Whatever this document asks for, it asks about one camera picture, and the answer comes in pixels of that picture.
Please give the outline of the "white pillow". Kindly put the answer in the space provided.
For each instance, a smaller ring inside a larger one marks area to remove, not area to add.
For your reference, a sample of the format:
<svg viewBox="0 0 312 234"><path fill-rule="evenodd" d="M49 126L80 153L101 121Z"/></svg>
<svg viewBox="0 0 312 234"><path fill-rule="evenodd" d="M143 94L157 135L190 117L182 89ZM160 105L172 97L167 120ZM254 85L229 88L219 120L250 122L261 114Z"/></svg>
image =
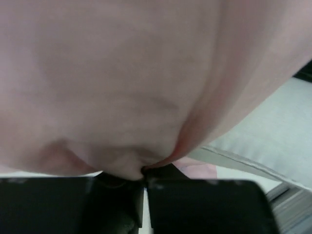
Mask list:
<svg viewBox="0 0 312 234"><path fill-rule="evenodd" d="M190 157L311 190L311 83L289 79L238 125Z"/></svg>

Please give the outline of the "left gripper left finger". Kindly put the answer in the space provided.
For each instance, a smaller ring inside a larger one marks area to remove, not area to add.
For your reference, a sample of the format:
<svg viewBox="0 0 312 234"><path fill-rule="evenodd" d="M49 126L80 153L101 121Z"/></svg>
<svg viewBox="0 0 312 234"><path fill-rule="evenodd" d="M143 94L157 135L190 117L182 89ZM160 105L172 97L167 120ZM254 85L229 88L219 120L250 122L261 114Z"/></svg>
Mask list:
<svg viewBox="0 0 312 234"><path fill-rule="evenodd" d="M3 234L136 234L142 226L139 182L105 184L98 177L0 180Z"/></svg>

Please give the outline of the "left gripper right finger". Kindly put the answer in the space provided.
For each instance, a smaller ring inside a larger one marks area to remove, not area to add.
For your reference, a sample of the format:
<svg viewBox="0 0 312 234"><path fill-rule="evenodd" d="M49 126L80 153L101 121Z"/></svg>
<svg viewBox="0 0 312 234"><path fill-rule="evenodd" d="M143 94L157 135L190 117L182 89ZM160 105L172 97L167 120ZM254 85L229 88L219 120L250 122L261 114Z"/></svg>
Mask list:
<svg viewBox="0 0 312 234"><path fill-rule="evenodd" d="M250 180L190 179L173 164L142 170L155 234L278 234L261 187Z"/></svg>

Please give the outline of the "blue and pink printed pillowcase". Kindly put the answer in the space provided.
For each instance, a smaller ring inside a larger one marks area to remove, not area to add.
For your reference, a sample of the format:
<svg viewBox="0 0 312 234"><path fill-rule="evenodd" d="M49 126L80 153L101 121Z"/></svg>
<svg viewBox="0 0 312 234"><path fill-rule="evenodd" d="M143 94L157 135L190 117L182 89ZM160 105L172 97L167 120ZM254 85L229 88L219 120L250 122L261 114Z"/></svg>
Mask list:
<svg viewBox="0 0 312 234"><path fill-rule="evenodd" d="M3 0L0 165L140 179L311 58L309 0Z"/></svg>

